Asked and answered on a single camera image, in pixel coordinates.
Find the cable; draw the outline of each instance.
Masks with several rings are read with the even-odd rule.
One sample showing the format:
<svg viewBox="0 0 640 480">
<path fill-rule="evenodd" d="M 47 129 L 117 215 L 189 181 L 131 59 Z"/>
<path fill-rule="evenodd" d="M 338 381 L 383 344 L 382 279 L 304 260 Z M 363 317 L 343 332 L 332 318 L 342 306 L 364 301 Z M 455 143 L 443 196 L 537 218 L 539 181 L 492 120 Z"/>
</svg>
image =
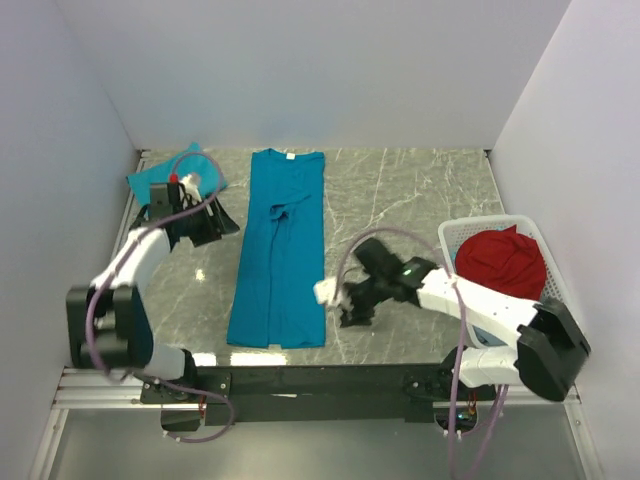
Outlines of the cable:
<svg viewBox="0 0 640 480">
<path fill-rule="evenodd" d="M 140 241 L 143 238 L 145 238 L 147 235 L 149 235 L 156 228 L 164 227 L 165 225 L 168 225 L 171 222 L 174 222 L 174 221 L 179 220 L 181 218 L 185 218 L 185 217 L 188 217 L 190 215 L 193 215 L 194 213 L 199 212 L 200 210 L 204 210 L 209 205 L 211 205 L 213 203 L 213 201 L 216 199 L 218 193 L 221 190 L 221 186 L 224 184 L 224 175 L 222 174 L 222 170 L 220 169 L 220 165 L 218 165 L 218 162 L 216 162 L 213 159 L 213 157 L 211 157 L 210 155 L 208 155 L 208 154 L 206 154 L 204 152 L 185 152 L 185 153 L 183 153 L 176 160 L 176 163 L 174 164 L 173 169 L 171 171 L 171 175 L 175 175 L 175 172 L 176 172 L 178 166 L 186 158 L 189 158 L 189 157 L 192 157 L 192 156 L 205 157 L 207 160 L 209 160 L 209 162 L 211 162 L 211 165 L 213 165 L 213 167 L 216 169 L 216 171 L 218 173 L 218 184 L 216 185 L 216 188 L 213 191 L 213 193 L 211 195 L 209 195 L 206 199 L 204 199 L 198 205 L 196 205 L 196 206 L 194 206 L 192 208 L 189 208 L 187 210 L 183 210 L 182 212 L 178 212 L 178 213 L 175 213 L 173 215 L 169 215 L 168 217 L 165 217 L 162 220 L 159 220 L 158 222 L 155 222 L 154 224 L 152 224 L 149 227 L 147 227 L 146 229 L 144 229 L 142 231 L 142 233 L 140 233 L 140 235 L 138 236 L 136 242 L 132 243 L 129 246 L 129 248 L 127 248 L 127 250 L 124 252 L 124 254 L 122 255 L 122 258 L 116 264 L 114 270 L 111 273 L 109 273 L 109 275 L 105 279 L 104 283 L 97 287 L 95 293 L 91 296 L 91 300 L 89 301 L 89 307 L 87 308 L 87 317 L 86 317 L 86 321 L 85 321 L 85 338 L 86 338 L 86 341 L 87 341 L 87 346 L 89 347 L 89 356 L 91 357 L 91 362 L 93 363 L 93 366 L 96 367 L 98 370 L 101 370 L 105 374 L 107 379 L 109 381 L 113 382 L 113 383 L 121 383 L 122 380 L 124 380 L 124 378 L 126 378 L 127 375 L 125 375 L 122 378 L 114 378 L 114 377 L 112 377 L 111 376 L 111 369 L 104 363 L 104 360 L 102 359 L 102 356 L 100 355 L 100 352 L 96 348 L 96 336 L 95 336 L 95 332 L 93 330 L 94 329 L 96 306 L 98 305 L 98 301 L 99 301 L 100 297 L 102 296 L 102 294 L 111 286 L 111 283 L 113 282 L 114 278 L 116 277 L 116 275 L 118 275 L 118 272 L 122 269 L 122 267 L 125 265 L 127 260 L 129 260 L 129 258 L 131 258 L 131 255 L 133 254 L 135 249 L 138 247 L 138 245 L 140 244 Z M 216 438 L 219 438 L 221 435 L 226 433 L 227 430 L 229 430 L 229 428 L 231 428 L 231 426 L 233 425 L 233 423 L 235 421 L 235 418 L 236 418 L 236 412 L 235 412 L 235 409 L 234 409 L 233 405 L 229 401 L 229 399 L 226 398 L 225 396 L 219 395 L 219 394 L 213 393 L 213 392 L 205 392 L 204 390 L 197 390 L 197 389 L 194 389 L 194 388 L 183 387 L 181 385 L 176 385 L 175 383 L 171 383 L 171 382 L 169 382 L 167 380 L 164 380 L 164 379 L 161 379 L 161 378 L 156 378 L 156 379 L 154 379 L 154 381 L 157 381 L 158 383 L 161 383 L 162 385 L 164 385 L 164 386 L 166 386 L 168 388 L 171 388 L 173 390 L 177 390 L 179 392 L 191 393 L 191 394 L 194 394 L 194 395 L 204 395 L 204 396 L 209 397 L 209 398 L 211 398 L 213 400 L 220 401 L 220 402 L 224 403 L 229 408 L 229 419 L 227 420 L 226 425 L 224 427 L 222 427 L 218 432 L 214 433 L 213 435 L 210 435 L 210 436 L 204 437 L 204 438 L 184 438 L 184 437 L 180 437 L 180 436 L 178 436 L 176 434 L 170 433 L 168 435 L 171 438 L 174 438 L 175 440 L 181 441 L 181 442 L 184 442 L 184 443 L 203 443 L 203 442 L 208 442 L 210 440 L 215 440 Z"/>
<path fill-rule="evenodd" d="M 417 235 L 409 230 L 405 230 L 398 227 L 375 227 L 375 228 L 366 230 L 351 241 L 351 243 L 349 244 L 349 246 L 347 247 L 347 249 L 345 250 L 344 254 L 342 255 L 342 257 L 338 262 L 338 272 L 336 274 L 336 290 L 333 294 L 334 300 L 338 298 L 338 292 L 342 288 L 342 284 L 344 282 L 344 279 L 343 279 L 344 267 L 347 263 L 349 255 L 351 255 L 353 251 L 362 242 L 374 236 L 376 233 L 393 233 L 403 237 L 411 238 L 412 240 L 416 241 L 420 245 L 426 247 L 426 249 L 431 253 L 433 257 L 438 256 L 438 251 L 427 240 L 425 240 L 420 235 Z M 446 263 L 443 265 L 443 268 L 447 273 L 447 275 L 449 275 L 449 278 L 451 278 L 451 272 L 447 268 Z M 451 381 L 451 396 L 449 398 L 449 426 L 455 425 L 456 410 L 457 410 L 456 403 L 458 400 L 458 382 L 460 380 L 460 365 L 462 364 L 462 352 L 464 351 L 465 332 L 467 330 L 467 308 L 464 304 L 464 301 L 462 300 L 462 295 L 460 294 L 460 290 L 458 289 L 456 282 L 453 281 L 451 286 L 458 299 L 458 306 L 460 307 L 461 325 L 460 325 L 460 336 L 458 338 L 458 346 L 456 348 L 456 358 L 455 358 L 455 363 L 453 367 L 453 379 Z M 473 461 L 471 468 L 463 476 L 464 480 L 470 480 L 471 478 L 473 478 L 478 466 L 480 465 L 480 462 L 482 461 L 482 458 L 484 457 L 487 447 L 489 446 L 491 435 L 493 434 L 493 429 L 498 421 L 498 417 L 500 416 L 500 413 L 502 412 L 502 407 L 504 406 L 504 401 L 507 396 L 507 391 L 508 391 L 508 387 L 506 385 L 502 387 L 502 389 L 498 390 L 496 399 L 494 400 L 493 406 L 491 407 L 493 414 L 490 416 L 488 420 L 488 427 L 485 433 L 485 437 L 482 440 L 482 444 L 480 445 L 480 448 L 478 450 L 476 458 Z M 456 472 L 456 466 L 455 466 L 455 435 L 448 436 L 448 443 L 449 443 L 449 448 L 448 448 L 449 474 L 451 475 L 452 479 L 458 480 L 460 477 L 458 477 L 458 474 Z"/>
</svg>

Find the wall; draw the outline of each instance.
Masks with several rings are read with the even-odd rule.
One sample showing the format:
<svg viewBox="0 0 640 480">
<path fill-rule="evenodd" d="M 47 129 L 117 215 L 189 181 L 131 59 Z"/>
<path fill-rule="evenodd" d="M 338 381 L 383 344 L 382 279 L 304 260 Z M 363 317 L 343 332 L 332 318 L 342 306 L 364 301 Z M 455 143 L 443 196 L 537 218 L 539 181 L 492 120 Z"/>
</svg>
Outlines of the wall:
<svg viewBox="0 0 640 480">
<path fill-rule="evenodd" d="M 492 147 L 569 0 L 57 0 L 137 147 Z"/>
<path fill-rule="evenodd" d="M 536 220 L 583 311 L 579 388 L 607 478 L 638 476 L 640 3 L 574 0 L 492 155 L 509 212 Z"/>
<path fill-rule="evenodd" d="M 0 2 L 0 478 L 33 461 L 68 358 L 64 298 L 106 264 L 134 150 L 48 0 Z"/>
</svg>

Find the red cloth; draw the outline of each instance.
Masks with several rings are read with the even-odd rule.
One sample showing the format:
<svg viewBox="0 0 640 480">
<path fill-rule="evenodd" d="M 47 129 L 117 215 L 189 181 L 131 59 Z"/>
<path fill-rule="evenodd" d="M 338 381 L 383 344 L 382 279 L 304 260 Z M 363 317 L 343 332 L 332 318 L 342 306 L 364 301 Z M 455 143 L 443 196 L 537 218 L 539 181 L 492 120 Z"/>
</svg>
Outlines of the red cloth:
<svg viewBox="0 0 640 480">
<path fill-rule="evenodd" d="M 540 300 L 547 269 L 538 243 L 516 232 L 487 230 L 468 238 L 456 255 L 456 273 L 507 295 Z"/>
</svg>

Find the white plastic basket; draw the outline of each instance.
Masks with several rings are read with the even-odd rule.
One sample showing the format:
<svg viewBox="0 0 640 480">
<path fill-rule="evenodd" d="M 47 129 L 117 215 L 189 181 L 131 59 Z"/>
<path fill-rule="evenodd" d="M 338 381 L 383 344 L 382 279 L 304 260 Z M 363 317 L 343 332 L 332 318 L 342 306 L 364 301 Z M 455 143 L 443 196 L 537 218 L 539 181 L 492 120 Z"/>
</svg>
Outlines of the white plastic basket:
<svg viewBox="0 0 640 480">
<path fill-rule="evenodd" d="M 440 224 L 438 237 L 444 254 L 445 262 L 452 272 L 455 272 L 454 259 L 460 246 L 469 237 L 485 230 L 504 230 L 516 226 L 516 231 L 522 235 L 527 235 L 538 242 L 540 253 L 544 258 L 547 267 L 547 282 L 542 290 L 541 300 L 556 298 L 571 308 L 567 287 L 562 280 L 556 262 L 551 256 L 549 247 L 542 238 L 538 227 L 528 217 L 524 215 L 490 215 L 486 217 L 467 217 L 457 220 L 447 220 Z M 468 326 L 469 340 L 476 346 L 502 345 L 503 342 L 493 335 L 476 327 Z"/>
</svg>

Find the purple cable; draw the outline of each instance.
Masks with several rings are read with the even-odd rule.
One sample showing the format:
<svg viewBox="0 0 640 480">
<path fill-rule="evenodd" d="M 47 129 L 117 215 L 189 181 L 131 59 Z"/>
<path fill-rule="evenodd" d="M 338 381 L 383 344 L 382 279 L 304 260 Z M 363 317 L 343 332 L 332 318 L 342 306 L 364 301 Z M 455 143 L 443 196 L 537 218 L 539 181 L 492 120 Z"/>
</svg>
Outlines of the purple cable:
<svg viewBox="0 0 640 480">
<path fill-rule="evenodd" d="M 340 258 L 340 261 L 338 262 L 338 273 L 336 274 L 336 290 L 333 294 L 334 300 L 338 298 L 338 292 L 342 287 L 342 284 L 344 281 L 343 279 L 344 268 L 346 266 L 349 255 L 351 255 L 351 253 L 362 242 L 372 237 L 376 233 L 394 233 L 396 235 L 401 235 L 404 237 L 411 238 L 414 241 L 426 247 L 427 250 L 429 250 L 429 252 L 431 253 L 431 255 L 433 255 L 434 257 L 438 256 L 438 251 L 428 241 L 426 241 L 420 235 L 417 235 L 409 230 L 404 230 L 398 227 L 375 227 L 375 228 L 366 230 L 351 241 L 351 243 L 345 250 L 345 253 L 342 255 L 342 257 Z M 447 268 L 446 263 L 443 264 L 443 268 L 447 273 L 447 275 L 449 275 L 449 278 L 451 278 L 451 272 L 449 272 L 449 269 Z M 458 298 L 458 306 L 460 307 L 461 325 L 460 325 L 460 337 L 458 338 L 458 345 L 456 348 L 456 358 L 455 358 L 455 363 L 453 367 L 453 380 L 451 381 L 451 396 L 449 398 L 449 425 L 455 425 L 456 403 L 458 400 L 458 381 L 460 379 L 460 366 L 462 364 L 462 352 L 464 351 L 465 332 L 467 330 L 467 308 L 464 304 L 464 301 L 462 300 L 462 295 L 460 294 L 460 290 L 458 289 L 456 282 L 453 282 L 452 287 L 456 293 L 456 297 Z M 487 428 L 487 432 L 485 433 L 485 437 L 482 440 L 482 444 L 480 446 L 480 449 L 478 450 L 478 454 L 473 462 L 471 469 L 465 474 L 465 480 L 468 480 L 472 478 L 473 475 L 475 475 L 475 472 L 478 466 L 480 465 L 482 458 L 484 457 L 487 447 L 489 446 L 489 440 L 491 439 L 491 435 L 493 434 L 493 429 L 497 423 L 500 413 L 502 412 L 502 407 L 504 405 L 504 400 L 506 398 L 507 390 L 508 390 L 507 386 L 504 386 L 503 388 L 499 387 L 498 393 L 496 395 L 496 399 L 494 400 L 493 406 L 491 407 L 493 414 L 491 415 L 491 418 L 489 420 L 489 426 Z M 455 438 L 454 437 L 455 435 L 449 435 L 448 437 L 449 438 L 449 474 L 451 475 L 452 479 L 458 480 L 458 475 L 456 473 L 456 468 L 455 468 Z"/>
<path fill-rule="evenodd" d="M 126 377 L 126 375 L 125 375 L 125 377 L 122 377 L 120 379 L 116 379 L 116 378 L 112 377 L 111 374 L 110 374 L 111 369 L 104 363 L 104 360 L 102 359 L 102 356 L 100 355 L 100 352 L 96 348 L 96 337 L 95 337 L 95 332 L 93 331 L 93 329 L 94 329 L 93 322 L 95 321 L 95 311 L 96 311 L 96 306 L 98 304 L 98 300 L 100 299 L 102 294 L 105 292 L 105 290 L 107 290 L 111 286 L 111 283 L 113 282 L 113 279 L 115 278 L 117 273 L 122 269 L 122 267 L 125 265 L 127 260 L 129 260 L 129 258 L 131 258 L 131 255 L 133 254 L 135 249 L 138 247 L 138 245 L 140 244 L 140 241 L 143 238 L 145 238 L 147 235 L 149 235 L 156 228 L 163 227 L 163 226 L 165 226 L 165 225 L 167 225 L 167 224 L 169 224 L 171 222 L 174 222 L 174 221 L 179 220 L 181 218 L 185 218 L 185 217 L 188 217 L 190 215 L 193 215 L 194 213 L 199 212 L 200 210 L 204 210 L 205 208 L 207 208 L 207 206 L 211 205 L 213 203 L 213 201 L 216 199 L 218 193 L 220 192 L 220 187 L 224 183 L 224 175 L 222 174 L 222 170 L 220 169 L 220 165 L 218 165 L 218 162 L 216 162 L 213 159 L 213 157 L 211 157 L 210 155 L 208 155 L 208 154 L 206 154 L 204 152 L 185 152 L 178 158 L 178 160 L 176 160 L 176 163 L 174 164 L 171 173 L 173 174 L 173 173 L 176 172 L 176 169 L 178 168 L 178 166 L 182 163 L 182 161 L 184 159 L 189 158 L 189 157 L 193 157 L 193 156 L 196 156 L 196 155 L 197 156 L 201 156 L 201 157 L 205 157 L 207 160 L 209 160 L 211 162 L 213 167 L 217 170 L 217 172 L 218 172 L 218 184 L 216 185 L 216 189 L 213 191 L 213 193 L 211 195 L 209 195 L 206 199 L 204 199 L 198 205 L 196 205 L 196 206 L 194 206 L 192 208 L 189 208 L 187 210 L 184 210 L 182 212 L 170 215 L 170 216 L 168 216 L 166 218 L 163 218 L 162 220 L 159 220 L 158 222 L 154 223 L 153 225 L 151 225 L 151 226 L 147 227 L 145 230 L 143 230 L 142 233 L 140 233 L 140 235 L 138 236 L 136 242 L 132 243 L 129 246 L 129 248 L 124 252 L 124 254 L 122 255 L 122 258 L 116 264 L 114 271 L 111 272 L 107 276 L 107 278 L 104 281 L 104 283 L 98 287 L 96 292 L 91 296 L 91 300 L 89 301 L 89 307 L 87 308 L 87 317 L 86 317 L 86 322 L 85 322 L 85 338 L 87 340 L 87 346 L 89 347 L 89 356 L 91 357 L 91 361 L 93 362 L 93 366 L 96 367 L 98 370 L 101 370 L 105 374 L 107 379 L 109 379 L 111 382 L 120 383 Z M 171 388 L 173 390 L 177 390 L 177 391 L 185 392 L 185 393 L 192 393 L 194 395 L 203 395 L 203 396 L 212 398 L 214 400 L 220 401 L 220 402 L 226 404 L 227 407 L 229 407 L 229 419 L 227 420 L 226 425 L 224 427 L 222 427 L 218 432 L 214 433 L 213 435 L 210 435 L 209 437 L 204 437 L 204 438 L 182 438 L 182 437 L 179 437 L 179 436 L 177 436 L 175 434 L 169 434 L 169 436 L 171 436 L 172 438 L 175 438 L 175 439 L 179 438 L 180 441 L 184 442 L 184 443 L 203 443 L 203 442 L 208 442 L 210 440 L 215 440 L 216 438 L 218 438 L 221 435 L 223 435 L 233 425 L 233 423 L 235 421 L 236 412 L 235 412 L 235 409 L 233 408 L 233 405 L 229 401 L 229 399 L 227 399 L 223 395 L 219 395 L 219 394 L 213 393 L 213 392 L 206 392 L 204 390 L 197 390 L 197 389 L 194 389 L 194 388 L 183 387 L 183 386 L 176 385 L 174 383 L 168 382 L 168 381 L 160 379 L 160 378 L 158 378 L 157 380 L 161 384 L 163 384 L 166 387 L 169 387 L 169 388 Z"/>
</svg>

